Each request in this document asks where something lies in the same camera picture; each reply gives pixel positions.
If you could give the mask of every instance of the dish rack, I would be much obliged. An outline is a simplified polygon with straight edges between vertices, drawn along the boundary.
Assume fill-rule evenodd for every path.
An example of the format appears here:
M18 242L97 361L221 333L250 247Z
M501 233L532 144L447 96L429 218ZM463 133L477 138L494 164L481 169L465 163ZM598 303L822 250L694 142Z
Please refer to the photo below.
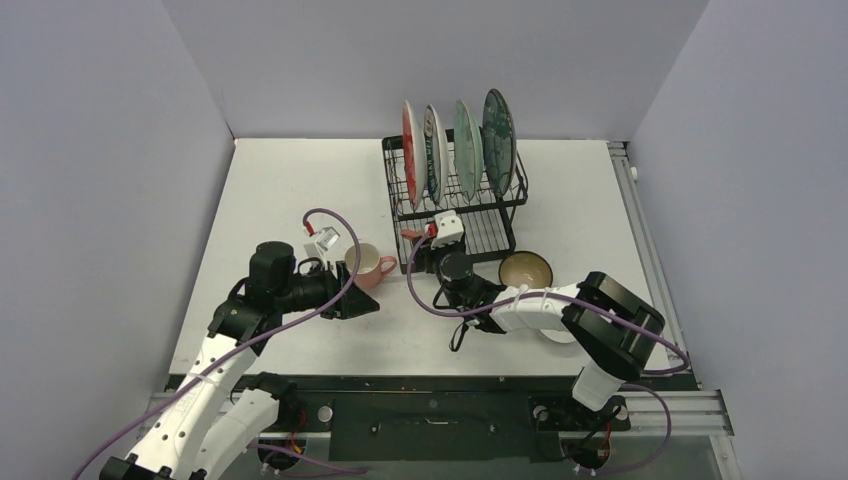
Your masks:
M515 175L509 191L502 198L495 197L489 180L483 174L477 195L469 202L462 196L459 177L453 169L453 129L446 130L448 139L448 164L450 172L446 184L442 187L441 205L436 205L430 193L424 189L424 196L417 211L412 210L409 202L409 190L406 185L406 171L403 168L403 136L383 139L383 160L386 167L386 184L389 189L389 206L392 211L392 223L395 230L398 261L403 273L407 270L407 261L412 250L410 241L401 236L403 230L423 231L428 220L439 212L455 210L465 227L466 253L474 263L501 260L515 251L515 233L512 221L519 205L527 203L529 182L527 172L517 155ZM423 266L415 265L415 271Z

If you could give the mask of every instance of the pink mug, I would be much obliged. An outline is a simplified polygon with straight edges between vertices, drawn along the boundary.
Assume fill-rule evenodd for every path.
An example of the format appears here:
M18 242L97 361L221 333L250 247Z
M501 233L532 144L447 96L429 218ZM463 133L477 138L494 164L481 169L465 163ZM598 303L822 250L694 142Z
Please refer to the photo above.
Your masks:
M359 288L369 289L374 288L380 283L386 275L392 273L392 270L397 267L397 258L381 257L377 247L370 243L359 242L359 248L362 253L362 259L359 261L359 271L353 278L354 283ZM345 263L347 268L353 269L353 263L356 260L356 249L350 247L345 252ZM383 268L383 264L391 263L388 268Z

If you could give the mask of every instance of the wall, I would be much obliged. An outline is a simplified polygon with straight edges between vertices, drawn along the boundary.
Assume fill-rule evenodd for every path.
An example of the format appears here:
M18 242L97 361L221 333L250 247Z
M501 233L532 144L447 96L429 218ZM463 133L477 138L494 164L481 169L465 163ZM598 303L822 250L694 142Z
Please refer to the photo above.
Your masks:
M403 99L525 138L629 138L707 0L163 0L236 137L384 137Z
M68 478L161 388L231 149L159 2L0 6L3 478Z
M845 478L848 3L712 0L630 145L746 478Z

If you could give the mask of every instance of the tabletop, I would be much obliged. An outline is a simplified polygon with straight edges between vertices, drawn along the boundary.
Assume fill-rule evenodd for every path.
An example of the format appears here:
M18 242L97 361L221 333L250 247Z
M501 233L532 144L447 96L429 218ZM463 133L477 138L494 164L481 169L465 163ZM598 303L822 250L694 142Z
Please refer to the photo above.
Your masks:
M597 270L648 300L642 264L628 223L606 143L586 140L519 140L531 188L513 227L518 250L542 255L554 285L568 285ZM325 207L341 214L357 237L381 255L397 255L379 139L239 139L215 215L185 320L170 365L186 373L215 308L246 276L256 245L284 241L304 258L303 213ZM342 239L329 258L352 245ZM497 262L475 265L497 280ZM415 274L416 291L430 299L435 276ZM316 318L268 341L247 371L291 375L563 376L577 375L589 357L576 343L554 343L536 331L494 335L470 330L459 352L448 342L457 319L429 315L411 298L396 269L368 292L380 311L350 320ZM302 314L290 314L290 321ZM647 368L668 368L662 347Z

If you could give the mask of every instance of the mug handle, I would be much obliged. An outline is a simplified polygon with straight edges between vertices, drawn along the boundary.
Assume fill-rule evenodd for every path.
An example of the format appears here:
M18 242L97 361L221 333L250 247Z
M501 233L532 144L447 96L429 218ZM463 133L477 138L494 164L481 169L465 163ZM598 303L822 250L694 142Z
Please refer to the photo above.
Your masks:
M384 269L384 263L391 263L392 265L389 268ZM380 257L380 276L385 277L386 275L392 273L392 270L397 267L397 258L395 257Z

